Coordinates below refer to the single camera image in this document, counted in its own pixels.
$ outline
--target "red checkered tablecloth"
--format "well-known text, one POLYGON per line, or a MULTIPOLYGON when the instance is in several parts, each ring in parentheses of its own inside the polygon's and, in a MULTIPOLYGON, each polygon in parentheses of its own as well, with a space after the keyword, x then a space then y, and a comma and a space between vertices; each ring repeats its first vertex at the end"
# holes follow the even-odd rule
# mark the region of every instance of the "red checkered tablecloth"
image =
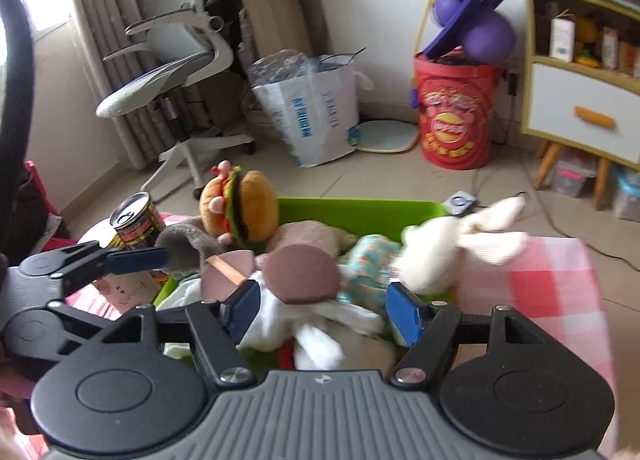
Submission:
MULTIPOLYGON (((532 237, 525 252, 505 266, 470 256, 455 294, 464 312, 488 315, 496 304, 515 307, 594 368, 616 393, 600 285, 580 240, 532 237)), ((477 353, 470 350, 463 360, 477 353)), ((615 414, 599 451, 610 457, 617 438, 615 414)))

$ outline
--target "white drawer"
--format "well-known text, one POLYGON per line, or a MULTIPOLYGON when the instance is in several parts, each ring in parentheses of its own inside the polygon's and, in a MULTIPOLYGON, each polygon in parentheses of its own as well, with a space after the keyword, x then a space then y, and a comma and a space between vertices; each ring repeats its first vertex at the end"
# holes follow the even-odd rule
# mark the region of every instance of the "white drawer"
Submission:
POLYGON ((533 65, 528 127, 637 163, 640 160, 640 96, 560 68, 533 65), (579 119, 574 106, 616 120, 607 130, 579 119))

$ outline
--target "white office chair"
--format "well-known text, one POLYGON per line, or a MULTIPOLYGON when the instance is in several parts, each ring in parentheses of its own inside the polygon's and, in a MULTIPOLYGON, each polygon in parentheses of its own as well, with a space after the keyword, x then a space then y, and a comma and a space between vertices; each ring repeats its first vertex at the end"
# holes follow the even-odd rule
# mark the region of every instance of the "white office chair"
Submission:
POLYGON ((131 25, 131 36, 148 31, 146 41, 135 43, 109 54, 104 60, 126 53, 151 51, 164 65, 138 77, 103 100, 97 107, 98 117, 126 115, 158 98, 169 112, 167 123, 178 140, 170 150, 158 157, 162 166, 147 180, 140 191, 150 191, 162 182, 183 161, 187 161, 195 185, 194 196, 199 198, 205 182, 200 172, 197 154, 211 154, 223 148, 244 144, 247 153, 255 151, 249 135, 213 136, 209 130, 189 137, 184 132, 178 113, 168 97, 169 91, 187 87, 229 68, 234 55, 218 33, 222 19, 204 12, 204 0, 154 0, 154 16, 131 25))

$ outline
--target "hamburger plush toy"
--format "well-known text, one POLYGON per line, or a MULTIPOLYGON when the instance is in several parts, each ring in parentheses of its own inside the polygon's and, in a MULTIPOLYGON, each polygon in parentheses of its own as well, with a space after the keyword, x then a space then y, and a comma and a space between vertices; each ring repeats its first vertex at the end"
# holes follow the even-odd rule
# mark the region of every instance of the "hamburger plush toy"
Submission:
POLYGON ((223 245, 262 252, 278 228, 278 201, 261 172, 243 173, 228 160, 212 169, 218 176, 200 196, 200 215, 207 233, 223 245))

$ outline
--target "purple ball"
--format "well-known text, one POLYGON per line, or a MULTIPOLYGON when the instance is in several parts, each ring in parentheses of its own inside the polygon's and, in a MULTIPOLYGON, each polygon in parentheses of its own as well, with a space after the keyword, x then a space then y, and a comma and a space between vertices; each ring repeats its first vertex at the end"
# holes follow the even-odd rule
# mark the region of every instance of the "purple ball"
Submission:
POLYGON ((464 0, 433 0, 433 17, 440 26, 445 26, 460 3, 464 0))
POLYGON ((462 33, 462 48, 478 62, 494 64, 511 55, 516 34, 507 19, 494 10, 481 10, 462 33))

